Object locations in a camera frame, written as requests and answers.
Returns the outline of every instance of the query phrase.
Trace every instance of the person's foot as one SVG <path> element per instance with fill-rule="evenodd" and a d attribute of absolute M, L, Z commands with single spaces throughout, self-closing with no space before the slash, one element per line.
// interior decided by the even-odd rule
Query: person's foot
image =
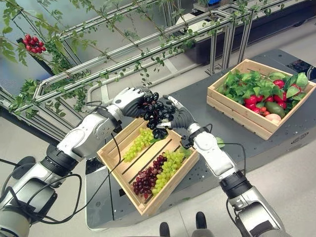
<path fill-rule="evenodd" d="M 207 229 L 206 218 L 203 212 L 199 211 L 196 214 L 197 229 Z"/>
<path fill-rule="evenodd" d="M 162 222 L 159 228 L 159 236 L 161 237 L 170 237 L 169 226 L 166 222 Z"/>

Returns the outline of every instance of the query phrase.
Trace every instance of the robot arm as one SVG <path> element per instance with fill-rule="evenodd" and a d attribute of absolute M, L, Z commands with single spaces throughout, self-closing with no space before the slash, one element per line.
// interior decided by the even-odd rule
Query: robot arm
<path fill-rule="evenodd" d="M 36 163 L 14 186 L 19 203 L 26 204 L 30 197 L 46 184 L 29 203 L 32 214 L 45 216 L 57 199 L 54 188 L 65 180 L 54 182 L 68 174 L 86 156 L 96 152 L 98 146 L 113 131 L 118 132 L 123 116 L 136 117 L 144 96 L 150 91 L 126 88 L 118 94 L 111 105 L 86 116 L 81 124 L 71 130 L 56 148 L 47 149 L 47 156 Z M 0 237 L 27 237 L 29 226 L 36 220 L 17 208 L 11 193 L 0 199 Z"/>
<path fill-rule="evenodd" d="M 218 178 L 220 185 L 234 208 L 236 226 L 243 237 L 289 236 L 284 232 L 281 219 L 260 194 L 252 186 L 234 161 L 222 151 L 216 138 L 201 127 L 191 113 L 176 99 L 164 96 L 178 109 L 179 117 L 172 122 L 161 123 L 159 128 L 186 128 L 190 134 L 189 144 L 204 158 L 210 170 Z"/>

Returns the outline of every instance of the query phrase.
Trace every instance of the gray table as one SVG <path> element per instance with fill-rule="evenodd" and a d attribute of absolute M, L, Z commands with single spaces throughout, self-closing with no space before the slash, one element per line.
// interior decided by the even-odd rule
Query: gray table
<path fill-rule="evenodd" d="M 298 59 L 281 50 L 272 50 L 258 55 L 252 60 L 289 73 L 295 73 L 286 65 Z M 194 115 L 201 125 L 213 124 L 212 133 L 222 137 L 225 142 L 242 143 L 246 149 L 247 170 L 258 168 L 278 156 L 297 149 L 311 140 L 316 134 L 316 112 L 313 93 L 301 108 L 267 141 L 248 131 L 226 115 L 210 107 L 206 103 L 207 87 L 225 72 L 215 74 L 193 85 L 187 86 L 171 95 L 177 98 Z M 131 119 L 123 121 L 126 126 Z M 239 146 L 226 146 L 224 150 L 234 159 L 240 169 L 243 167 L 243 155 Z M 108 174 L 107 169 L 96 162 L 88 161 L 86 175 L 86 199 L 94 194 L 97 187 Z M 198 196 L 218 185 L 203 158 L 187 174 L 159 211 L 190 198 Z M 93 201 L 86 209 L 86 223 L 90 229 L 129 226 L 148 218 L 141 216 L 113 176 L 102 186 Z"/>

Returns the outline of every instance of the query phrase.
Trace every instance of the grape bunch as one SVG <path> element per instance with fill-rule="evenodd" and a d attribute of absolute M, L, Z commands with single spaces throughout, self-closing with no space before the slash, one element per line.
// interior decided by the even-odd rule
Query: grape bunch
<path fill-rule="evenodd" d="M 152 190 L 154 195 L 160 192 L 170 178 L 181 167 L 182 161 L 186 156 L 181 149 L 178 149 L 175 152 L 166 151 L 162 155 L 166 161 L 162 165 L 162 172 L 156 176 L 156 184 Z"/>
<path fill-rule="evenodd" d="M 46 51 L 44 43 L 39 41 L 36 36 L 31 37 L 30 35 L 25 35 L 23 44 L 25 45 L 26 50 L 32 53 L 42 53 L 43 51 Z"/>
<path fill-rule="evenodd" d="M 157 124 L 164 119 L 172 121 L 173 114 L 176 112 L 173 106 L 167 106 L 163 102 L 158 101 L 159 94 L 155 92 L 152 96 L 146 95 L 144 103 L 141 106 L 146 112 L 142 115 L 145 121 L 148 121 L 147 127 L 153 131 L 155 139 L 164 139 L 168 132 L 164 128 L 156 128 Z"/>
<path fill-rule="evenodd" d="M 139 171 L 136 181 L 133 182 L 133 190 L 136 195 L 144 194 L 144 198 L 147 199 L 148 195 L 153 193 L 151 188 L 155 186 L 157 175 L 162 172 L 165 161 L 167 161 L 167 158 L 160 155 L 154 160 L 153 167 L 149 166 L 146 170 Z"/>
<path fill-rule="evenodd" d="M 131 162 L 137 154 L 142 151 L 145 147 L 150 146 L 150 141 L 153 140 L 154 136 L 149 129 L 140 129 L 140 135 L 134 140 L 133 145 L 124 154 L 124 162 Z"/>

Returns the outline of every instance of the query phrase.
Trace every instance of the wooden crate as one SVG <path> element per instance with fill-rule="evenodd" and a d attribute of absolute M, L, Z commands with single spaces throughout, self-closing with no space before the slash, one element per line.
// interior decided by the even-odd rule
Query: wooden crate
<path fill-rule="evenodd" d="M 261 75 L 268 75 L 272 72 L 281 72 L 285 75 L 291 76 L 292 74 L 280 71 L 278 69 L 263 65 L 245 59 L 237 66 L 235 66 L 231 71 L 238 69 L 242 73 L 247 73 L 250 71 L 258 71 Z M 207 89 L 207 103 L 216 108 L 217 110 L 223 112 L 228 117 L 234 119 L 236 122 L 240 123 L 248 130 L 254 132 L 264 140 L 268 140 L 272 134 L 282 126 L 285 121 L 287 121 L 292 114 L 307 100 L 311 93 L 315 90 L 316 83 L 309 81 L 309 84 L 305 88 L 306 96 L 278 123 L 275 124 L 263 116 L 253 112 L 252 110 L 246 108 L 245 106 L 233 101 L 232 99 L 226 97 L 225 95 L 216 91 L 216 89 L 221 86 L 227 77 L 228 73 L 219 78 L 214 84 L 212 84 Z"/>
<path fill-rule="evenodd" d="M 132 146 L 133 141 L 140 134 L 139 129 L 146 128 L 146 124 L 147 122 L 142 118 L 135 119 L 115 137 L 121 156 L 123 156 Z M 157 195 L 151 195 L 145 199 L 134 193 L 132 183 L 136 180 L 138 172 L 149 166 L 152 167 L 153 161 L 157 156 L 161 155 L 162 152 L 166 150 L 175 151 L 180 148 L 180 141 L 181 136 L 170 130 L 169 135 L 164 140 L 151 144 L 141 151 L 131 162 L 122 161 L 112 172 L 113 176 L 141 215 L 154 214 L 198 161 L 198 153 L 191 148 L 192 154 L 190 157 L 183 161 L 183 164 L 177 170 L 175 175 Z M 112 170 L 119 162 L 119 153 L 113 140 L 102 147 L 97 154 L 109 170 Z"/>

